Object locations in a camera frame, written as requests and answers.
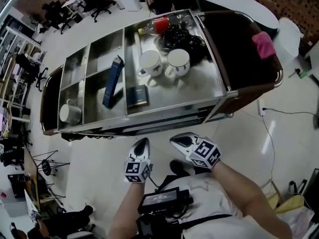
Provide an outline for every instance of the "black stool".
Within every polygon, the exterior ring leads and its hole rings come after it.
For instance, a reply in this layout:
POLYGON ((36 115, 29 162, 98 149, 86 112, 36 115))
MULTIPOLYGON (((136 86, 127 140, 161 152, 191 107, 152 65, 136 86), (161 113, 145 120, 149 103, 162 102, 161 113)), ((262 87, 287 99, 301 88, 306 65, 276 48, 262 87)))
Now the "black stool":
POLYGON ((49 160, 49 158, 54 154, 58 152, 58 150, 54 150, 54 151, 50 151, 44 154, 40 154, 37 156, 33 156, 34 157, 38 157, 38 156, 42 156, 45 154, 50 154, 46 159, 44 160, 38 160, 38 159, 34 159, 35 161, 40 161, 41 163, 38 164, 38 167, 41 166, 41 169, 39 170, 39 172, 43 172, 46 176, 51 175, 52 170, 54 169, 54 171, 57 172, 57 168, 61 167, 61 166, 65 166, 65 165, 69 165, 70 163, 61 163, 61 162, 54 162, 54 160, 49 160))

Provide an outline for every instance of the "black strap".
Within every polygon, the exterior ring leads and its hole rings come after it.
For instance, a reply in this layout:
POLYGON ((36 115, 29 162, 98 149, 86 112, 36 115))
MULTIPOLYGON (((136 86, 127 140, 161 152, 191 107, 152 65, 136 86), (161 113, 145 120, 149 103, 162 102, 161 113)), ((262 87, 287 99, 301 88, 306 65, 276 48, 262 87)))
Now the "black strap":
POLYGON ((185 222, 185 223, 179 224, 178 229, 180 229, 180 230, 189 229, 189 228, 191 228, 191 227, 193 227, 195 225, 204 223, 206 221, 211 221, 211 220, 216 220, 216 219, 223 219, 223 218, 227 218, 227 217, 231 217, 231 215, 229 215, 229 214, 213 215, 213 216, 201 218, 201 219, 198 219, 198 220, 189 221, 189 222, 185 222))

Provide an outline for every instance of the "power outlet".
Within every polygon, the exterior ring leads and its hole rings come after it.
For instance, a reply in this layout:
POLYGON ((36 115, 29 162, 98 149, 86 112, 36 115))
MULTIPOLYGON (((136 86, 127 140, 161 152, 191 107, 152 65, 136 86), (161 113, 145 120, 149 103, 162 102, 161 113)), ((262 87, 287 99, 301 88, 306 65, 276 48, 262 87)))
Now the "power outlet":
POLYGON ((264 111, 263 108, 265 108, 265 101, 263 99, 257 99, 258 115, 261 117, 266 115, 266 111, 264 111))

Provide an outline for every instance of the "bottle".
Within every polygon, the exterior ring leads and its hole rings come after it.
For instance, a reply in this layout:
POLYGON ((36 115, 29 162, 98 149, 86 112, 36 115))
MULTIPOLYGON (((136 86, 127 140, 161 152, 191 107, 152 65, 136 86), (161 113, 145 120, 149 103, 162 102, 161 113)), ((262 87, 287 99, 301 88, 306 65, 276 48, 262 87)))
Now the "bottle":
POLYGON ((164 16, 151 20, 144 28, 139 29, 139 34, 159 35, 169 27, 168 17, 164 16))
POLYGON ((188 14, 170 15, 156 18, 148 23, 144 28, 139 29, 139 34, 159 35, 168 29, 169 25, 180 25, 182 28, 190 30, 193 27, 193 20, 188 14))

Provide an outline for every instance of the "white table top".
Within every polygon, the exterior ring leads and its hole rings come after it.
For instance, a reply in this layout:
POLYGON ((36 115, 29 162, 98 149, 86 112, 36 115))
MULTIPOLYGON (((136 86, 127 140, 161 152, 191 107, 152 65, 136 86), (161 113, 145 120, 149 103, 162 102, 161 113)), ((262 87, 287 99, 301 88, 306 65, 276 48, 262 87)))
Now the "white table top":
POLYGON ((278 28, 276 16, 265 6, 255 0, 206 0, 230 10, 241 11, 266 27, 278 28))
POLYGON ((63 7, 66 7, 66 6, 70 5, 70 4, 73 4, 75 1, 77 1, 77 0, 69 0, 69 1, 66 1, 66 2, 64 3, 64 5, 62 6, 62 8, 63 8, 63 7))

